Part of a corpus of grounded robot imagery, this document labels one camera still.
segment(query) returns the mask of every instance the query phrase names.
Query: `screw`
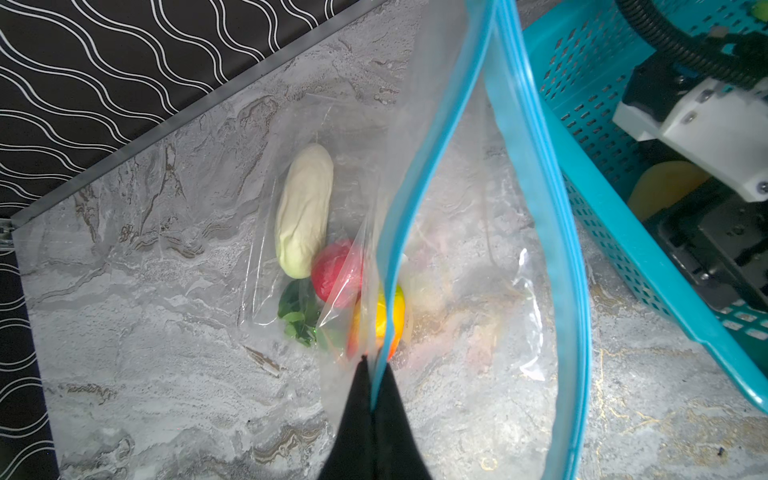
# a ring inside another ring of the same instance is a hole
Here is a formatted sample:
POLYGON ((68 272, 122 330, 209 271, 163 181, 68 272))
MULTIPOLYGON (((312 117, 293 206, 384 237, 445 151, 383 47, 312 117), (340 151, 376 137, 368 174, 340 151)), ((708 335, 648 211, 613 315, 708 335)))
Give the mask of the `screw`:
POLYGON ((715 90, 707 89, 707 90, 701 92, 701 95, 699 95, 699 98, 697 98, 696 101, 699 102, 700 104, 702 104, 705 101, 707 101, 710 98, 712 98, 712 95, 714 95, 714 94, 715 94, 715 90))
POLYGON ((695 111, 690 112, 683 119, 683 125, 688 125, 690 122, 694 121, 694 118, 696 118, 696 116, 697 116, 697 114, 696 114, 695 111))

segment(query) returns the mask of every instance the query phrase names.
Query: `white robot part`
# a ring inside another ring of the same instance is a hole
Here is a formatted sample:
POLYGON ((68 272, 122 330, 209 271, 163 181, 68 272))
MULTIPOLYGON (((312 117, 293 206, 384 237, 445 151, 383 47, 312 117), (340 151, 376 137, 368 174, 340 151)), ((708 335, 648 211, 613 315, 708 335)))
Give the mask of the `white robot part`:
POLYGON ((724 87, 713 78, 702 81, 663 123, 621 102, 614 123, 637 141, 663 141, 745 201, 768 200, 768 78, 752 91, 724 87))

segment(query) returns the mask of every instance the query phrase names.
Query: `teal plastic basket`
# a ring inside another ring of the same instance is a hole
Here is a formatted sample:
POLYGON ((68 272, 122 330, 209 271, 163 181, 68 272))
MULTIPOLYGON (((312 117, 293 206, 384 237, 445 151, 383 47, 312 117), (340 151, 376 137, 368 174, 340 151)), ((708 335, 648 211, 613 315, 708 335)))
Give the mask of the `teal plastic basket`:
MULTIPOLYGON (((723 25, 768 30, 744 0, 660 0, 692 35, 723 25)), ((611 121, 632 69, 653 49, 611 0, 565 0, 525 31, 534 82, 577 222, 611 259, 634 295, 704 345, 739 390, 768 413, 768 314, 743 301, 710 310, 634 217, 625 200, 650 164, 611 121)))

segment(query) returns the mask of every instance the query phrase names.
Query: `marble countertop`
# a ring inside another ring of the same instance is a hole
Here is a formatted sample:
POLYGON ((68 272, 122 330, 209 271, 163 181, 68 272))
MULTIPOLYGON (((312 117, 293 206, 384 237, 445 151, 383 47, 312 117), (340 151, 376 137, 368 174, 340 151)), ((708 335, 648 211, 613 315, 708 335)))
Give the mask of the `marble countertop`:
MULTIPOLYGON (((391 109, 423 3, 374 9, 15 232, 62 478, 316 476, 333 431, 313 360, 286 353, 286 372, 233 339, 260 155, 304 94, 391 109)), ((520 2, 524 22, 555 3, 520 2)), ((582 239, 594 370, 579 478, 761 477, 768 418, 582 239)))

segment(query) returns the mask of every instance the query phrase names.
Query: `red vegetable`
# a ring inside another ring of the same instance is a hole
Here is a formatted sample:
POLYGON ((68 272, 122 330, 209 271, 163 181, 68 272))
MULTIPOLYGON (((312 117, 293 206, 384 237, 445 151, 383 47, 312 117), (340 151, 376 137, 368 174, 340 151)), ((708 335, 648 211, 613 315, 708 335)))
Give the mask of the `red vegetable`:
POLYGON ((331 243, 317 254, 312 266, 312 284, 323 301, 345 308, 355 303, 362 288, 362 251, 351 240, 331 243), (339 292, 332 298, 333 286, 339 292))

